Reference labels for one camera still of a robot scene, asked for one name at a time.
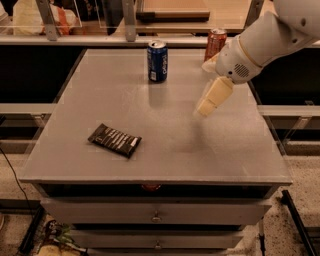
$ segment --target tabletop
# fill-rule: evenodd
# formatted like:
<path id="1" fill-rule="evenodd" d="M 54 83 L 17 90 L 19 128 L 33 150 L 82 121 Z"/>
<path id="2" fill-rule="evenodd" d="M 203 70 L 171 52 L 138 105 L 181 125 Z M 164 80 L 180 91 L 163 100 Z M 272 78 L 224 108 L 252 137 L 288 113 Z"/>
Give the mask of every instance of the tabletop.
<path id="1" fill-rule="evenodd" d="M 19 176 L 31 183 L 290 184 L 247 84 L 211 116 L 196 106 L 214 74 L 204 49 L 169 49 L 168 78 L 148 80 L 146 49 L 90 49 Z M 101 124 L 142 140 L 130 159 L 91 144 Z"/>

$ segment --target candy bar wrapper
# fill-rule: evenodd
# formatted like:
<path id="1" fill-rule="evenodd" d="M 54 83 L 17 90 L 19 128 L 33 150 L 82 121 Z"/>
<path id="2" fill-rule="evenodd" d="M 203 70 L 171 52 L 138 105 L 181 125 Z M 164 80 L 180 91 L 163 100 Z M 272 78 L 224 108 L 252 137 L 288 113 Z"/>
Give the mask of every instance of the candy bar wrapper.
<path id="1" fill-rule="evenodd" d="M 88 140 L 115 153 L 130 158 L 138 147 L 141 137 L 135 137 L 104 124 L 94 131 Z"/>

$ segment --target blue soda can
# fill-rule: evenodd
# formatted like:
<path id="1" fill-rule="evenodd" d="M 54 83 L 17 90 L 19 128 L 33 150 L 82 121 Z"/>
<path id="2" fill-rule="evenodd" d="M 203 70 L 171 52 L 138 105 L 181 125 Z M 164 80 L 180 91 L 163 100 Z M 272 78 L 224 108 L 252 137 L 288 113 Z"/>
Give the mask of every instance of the blue soda can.
<path id="1" fill-rule="evenodd" d="M 148 44 L 148 77 L 153 82 L 163 82 L 168 74 L 168 48 L 160 40 Z"/>

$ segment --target red soda can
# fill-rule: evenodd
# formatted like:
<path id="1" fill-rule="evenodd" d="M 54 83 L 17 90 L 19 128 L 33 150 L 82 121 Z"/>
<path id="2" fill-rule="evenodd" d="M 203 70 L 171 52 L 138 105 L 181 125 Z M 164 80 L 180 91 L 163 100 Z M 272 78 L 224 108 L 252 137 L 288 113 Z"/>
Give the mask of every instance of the red soda can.
<path id="1" fill-rule="evenodd" d="M 211 29 L 208 33 L 207 49 L 204 61 L 211 59 L 214 55 L 221 51 L 227 40 L 227 31 L 222 28 Z"/>

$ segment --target drawer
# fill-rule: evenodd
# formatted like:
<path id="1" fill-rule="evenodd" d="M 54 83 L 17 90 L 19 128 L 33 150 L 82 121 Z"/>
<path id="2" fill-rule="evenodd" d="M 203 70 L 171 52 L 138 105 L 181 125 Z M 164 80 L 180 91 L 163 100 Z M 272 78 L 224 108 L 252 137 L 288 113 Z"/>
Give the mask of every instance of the drawer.
<path id="1" fill-rule="evenodd" d="M 139 249 L 89 249 L 90 256 L 223 256 L 228 255 L 227 250 L 219 249 L 162 249 L 162 250 L 139 250 Z"/>
<path id="2" fill-rule="evenodd" d="M 72 230 L 71 237 L 83 248 L 224 249 L 233 248 L 243 237 L 241 231 L 175 230 Z"/>
<path id="3" fill-rule="evenodd" d="M 63 223 L 154 223 L 255 225 L 268 211 L 268 200 L 142 200 L 44 198 L 42 206 Z"/>

